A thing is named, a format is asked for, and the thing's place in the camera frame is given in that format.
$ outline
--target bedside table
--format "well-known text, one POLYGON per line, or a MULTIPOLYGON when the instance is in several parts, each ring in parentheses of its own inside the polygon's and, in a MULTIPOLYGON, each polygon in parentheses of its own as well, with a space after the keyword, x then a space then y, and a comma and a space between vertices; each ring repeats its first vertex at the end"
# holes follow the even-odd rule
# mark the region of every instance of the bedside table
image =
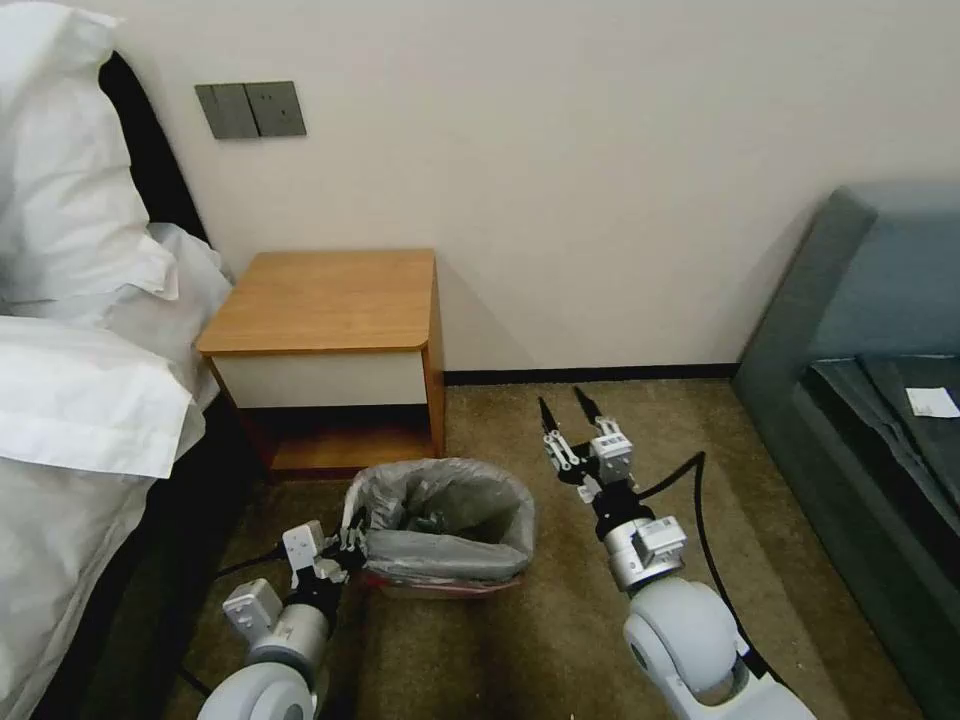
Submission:
POLYGON ((197 349, 270 470, 444 453, 432 250, 261 253, 197 349))

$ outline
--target gray switch plate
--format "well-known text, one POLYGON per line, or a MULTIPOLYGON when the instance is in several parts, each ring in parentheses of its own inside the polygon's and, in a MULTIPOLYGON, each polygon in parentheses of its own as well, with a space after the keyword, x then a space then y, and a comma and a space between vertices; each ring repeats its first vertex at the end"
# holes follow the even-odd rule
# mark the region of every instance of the gray switch plate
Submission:
POLYGON ((194 89, 215 138, 260 137, 242 83, 197 85, 194 89))
POLYGON ((291 81, 246 83, 244 87, 261 137, 307 134, 297 90, 291 81))

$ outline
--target carpet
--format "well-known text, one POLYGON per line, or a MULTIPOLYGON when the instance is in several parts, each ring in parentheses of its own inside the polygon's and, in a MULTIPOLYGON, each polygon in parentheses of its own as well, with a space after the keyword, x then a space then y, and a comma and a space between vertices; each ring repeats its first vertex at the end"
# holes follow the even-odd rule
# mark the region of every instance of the carpet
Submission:
MULTIPOLYGON (((743 409, 722 380, 584 385, 635 444, 634 476, 652 485, 706 450, 704 513, 711 547, 758 649, 820 720, 922 717, 836 574, 743 409)), ((500 465, 537 503, 537 548, 522 584, 486 600, 423 601, 350 588, 330 646, 325 717, 369 720, 497 718, 667 720, 666 704, 634 664, 621 626, 627 607, 576 492, 557 482, 540 441, 543 395, 573 442, 591 429, 567 385, 454 387, 448 453, 500 465)), ((268 549, 288 527, 333 527, 347 480, 291 480, 262 488, 224 565, 268 549)), ((684 577, 709 584, 696 539, 692 483, 652 501, 690 543, 684 577)), ((214 583, 184 666, 215 686, 245 652, 220 613, 242 581, 280 591, 280 563, 214 583)), ((174 688, 167 720, 196 717, 202 698, 174 688)))

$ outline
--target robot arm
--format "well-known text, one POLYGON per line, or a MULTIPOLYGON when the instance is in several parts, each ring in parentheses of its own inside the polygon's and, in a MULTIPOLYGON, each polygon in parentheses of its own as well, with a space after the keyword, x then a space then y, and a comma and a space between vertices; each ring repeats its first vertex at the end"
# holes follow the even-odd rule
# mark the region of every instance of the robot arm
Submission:
MULTIPOLYGON (((687 536, 673 516, 657 518, 634 487, 633 444, 612 418, 574 388, 596 437, 570 445, 541 398, 543 444, 564 483, 575 485, 597 516, 617 587, 630 597, 624 638, 637 663, 683 720, 811 720, 814 716, 750 648, 733 612, 711 588, 677 576, 687 536)), ((698 482, 703 455, 691 468, 698 482)))
POLYGON ((366 561, 361 519, 351 513, 327 538, 316 520, 283 534, 293 576, 286 600, 263 578, 230 593, 223 611, 249 643, 246 667, 217 686, 199 720, 309 720, 319 713, 340 596, 366 561))

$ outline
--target black power cord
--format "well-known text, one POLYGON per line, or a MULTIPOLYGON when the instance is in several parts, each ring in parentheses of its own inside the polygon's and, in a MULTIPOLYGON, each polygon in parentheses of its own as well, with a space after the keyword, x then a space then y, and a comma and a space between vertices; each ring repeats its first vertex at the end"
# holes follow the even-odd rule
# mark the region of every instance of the black power cord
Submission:
POLYGON ((700 537, 703 557, 707 561, 707 568, 710 570, 713 584, 717 588, 717 594, 720 596, 720 599, 723 600, 724 605, 730 610, 730 614, 733 615, 733 620, 737 624, 737 632, 740 633, 740 637, 750 646, 750 652, 747 654, 747 657, 743 658, 743 661, 758 675, 763 675, 765 672, 768 672, 774 680, 787 689, 790 689, 790 686, 783 681, 783 678, 780 677, 777 671, 764 659, 760 651, 757 650, 753 640, 750 639, 746 628, 743 627, 743 623, 740 621, 740 616, 737 615, 737 610, 733 606, 733 601, 730 599, 727 588, 723 584, 720 571, 717 569, 716 560, 713 558, 713 551, 710 549, 710 542, 707 540, 706 523, 703 520, 703 471, 706 461, 707 454, 701 450, 656 485, 641 492, 638 497, 640 500, 653 497, 675 484, 680 478, 693 470, 693 512, 696 517, 697 535, 700 537))
POLYGON ((271 550, 263 553, 263 555, 257 555, 256 557, 243 560, 241 562, 235 563, 234 565, 227 565, 227 567, 222 568, 217 571, 217 574, 214 575, 215 578, 219 579, 227 575, 232 575, 238 570, 243 570, 244 568, 252 567, 254 565, 260 565, 266 562, 273 562, 274 560, 283 560, 287 557, 287 551, 283 547, 282 542, 278 542, 271 550))
POLYGON ((178 674, 180 675, 180 677, 183 678, 184 681, 185 681, 190 687, 192 687, 192 688, 193 688, 194 690, 196 690, 198 693, 200 693, 201 695, 203 695, 205 698, 210 697, 210 693, 213 692, 213 691, 210 690, 210 688, 207 687, 205 684, 203 684, 202 682, 200 682, 199 680, 197 680, 197 676, 196 676, 196 675, 194 675, 192 672, 190 672, 189 670, 187 670, 186 668, 184 668, 182 665, 180 666, 180 669, 179 669, 177 672, 178 672, 178 674))

